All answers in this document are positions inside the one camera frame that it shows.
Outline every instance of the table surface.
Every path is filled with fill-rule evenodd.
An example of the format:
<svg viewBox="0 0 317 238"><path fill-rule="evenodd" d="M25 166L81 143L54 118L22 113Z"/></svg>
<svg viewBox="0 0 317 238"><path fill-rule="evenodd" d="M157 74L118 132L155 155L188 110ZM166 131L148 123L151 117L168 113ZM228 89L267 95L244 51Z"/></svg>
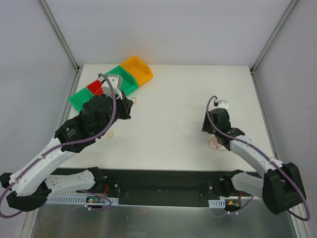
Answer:
<svg viewBox="0 0 317 238"><path fill-rule="evenodd" d="M77 91L98 73L117 65L86 64ZM227 100L230 121L270 156L264 120L247 66L150 65L154 78L128 98L136 97L132 119L118 120L106 135L66 161L64 168L184 171L254 171L229 151L208 145L202 132L206 104L212 95ZM69 118L78 112L72 107Z"/></svg>

